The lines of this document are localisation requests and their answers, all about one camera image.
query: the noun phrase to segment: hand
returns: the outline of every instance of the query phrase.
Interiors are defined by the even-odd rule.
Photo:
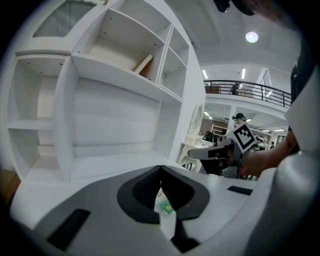
[[[267,169],[268,155],[266,151],[265,153],[260,151],[259,153],[248,152],[245,154],[240,165],[240,176],[260,177],[261,173]]]

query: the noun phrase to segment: black rectangular panel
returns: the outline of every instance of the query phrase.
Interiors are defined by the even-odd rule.
[[[76,209],[47,239],[53,246],[65,251],[82,225],[90,215],[90,211]]]

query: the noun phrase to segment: window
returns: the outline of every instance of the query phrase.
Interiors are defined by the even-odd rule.
[[[67,0],[45,19],[33,37],[63,38],[95,6],[92,2]]]
[[[278,136],[278,139],[276,140],[276,143],[282,142],[285,139],[286,136]]]

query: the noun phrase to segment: balcony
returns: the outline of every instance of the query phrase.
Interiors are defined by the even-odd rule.
[[[205,80],[207,94],[241,96],[290,108],[291,94],[263,84],[236,80]]]

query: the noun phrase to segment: paper tag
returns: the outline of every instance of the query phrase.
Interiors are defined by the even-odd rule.
[[[156,210],[156,207],[158,207],[160,209],[160,211],[162,213],[164,213],[165,215],[169,215],[170,213],[172,213],[174,211],[173,207],[171,206],[171,204],[170,204],[168,198],[166,197],[165,193],[163,192],[162,188],[160,188],[160,190],[155,198],[154,211],[158,212]]]
[[[255,135],[250,130],[249,125],[244,122],[226,134],[227,139],[232,139],[244,153],[257,143]]]

